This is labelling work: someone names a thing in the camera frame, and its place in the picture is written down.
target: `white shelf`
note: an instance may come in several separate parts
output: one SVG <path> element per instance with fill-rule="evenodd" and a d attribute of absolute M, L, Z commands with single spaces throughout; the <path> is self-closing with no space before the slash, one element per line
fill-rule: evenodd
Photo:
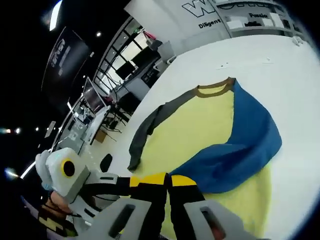
<path fill-rule="evenodd" d="M 292 33 L 290 29 L 276 27 L 276 26 L 244 26 L 239 28 L 230 29 L 231 32 L 248 31 L 248 30 L 278 30 Z"/>
<path fill-rule="evenodd" d="M 266 1 L 266 0 L 230 0 L 225 2 L 217 2 L 216 6 L 223 6 L 228 4 L 244 4 L 244 3 L 257 3 L 257 4 L 270 4 L 283 8 L 283 6 L 275 1 Z"/>

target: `black banner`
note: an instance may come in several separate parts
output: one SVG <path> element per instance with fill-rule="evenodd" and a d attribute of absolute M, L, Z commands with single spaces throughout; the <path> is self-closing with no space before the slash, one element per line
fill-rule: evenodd
<path fill-rule="evenodd" d="M 71 87 L 79 70 L 91 51 L 72 30 L 64 28 L 49 56 L 41 91 L 45 92 L 52 105 L 63 114 L 71 95 Z"/>

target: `yellow ring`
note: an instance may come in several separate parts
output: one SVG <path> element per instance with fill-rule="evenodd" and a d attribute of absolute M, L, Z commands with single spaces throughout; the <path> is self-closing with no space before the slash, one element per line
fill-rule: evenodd
<path fill-rule="evenodd" d="M 61 162 L 61 172 L 62 172 L 62 175 L 64 175 L 66 178 L 72 178 L 72 176 L 67 176 L 66 173 L 65 173 L 65 170 L 64 170 L 64 166 L 66 164 L 66 162 L 71 162 L 73 165 L 75 165 L 70 158 L 65 158 L 62 162 Z"/>

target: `gray sleeve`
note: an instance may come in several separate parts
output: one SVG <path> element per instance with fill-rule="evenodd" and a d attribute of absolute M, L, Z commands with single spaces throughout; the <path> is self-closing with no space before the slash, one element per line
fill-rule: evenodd
<path fill-rule="evenodd" d="M 181 105 L 192 99 L 194 96 L 195 91 L 193 89 L 185 92 L 176 99 L 159 106 L 141 123 L 129 148 L 131 159 L 128 170 L 134 171 L 140 164 L 140 158 L 147 141 L 147 136 L 151 135 L 159 124 L 170 117 Z"/>

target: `black ceiling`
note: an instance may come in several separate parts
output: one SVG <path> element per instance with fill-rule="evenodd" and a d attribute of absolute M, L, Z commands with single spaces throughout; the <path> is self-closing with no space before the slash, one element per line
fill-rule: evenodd
<path fill-rule="evenodd" d="M 94 52 L 79 74 L 93 77 L 109 42 L 129 17 L 123 10 L 129 0 L 63 0 L 56 29 L 49 32 L 42 19 L 56 2 L 14 2 L 11 14 L 4 19 L 8 39 L 4 44 L 5 57 L 2 56 L 6 66 L 2 71 L 0 128 L 20 127 L 22 131 L 20 135 L 2 134 L 0 138 L 5 152 L 3 163 L 16 169 L 18 174 L 34 161 L 37 153 L 50 148 L 58 130 L 44 139 L 50 122 L 59 124 L 64 118 L 41 92 L 47 60 L 62 29 L 67 26 L 74 30 Z M 96 37 L 97 31 L 102 32 L 101 37 Z M 81 86 L 83 78 L 76 81 L 76 86 Z M 74 88 L 70 97 L 79 97 L 81 90 Z"/>

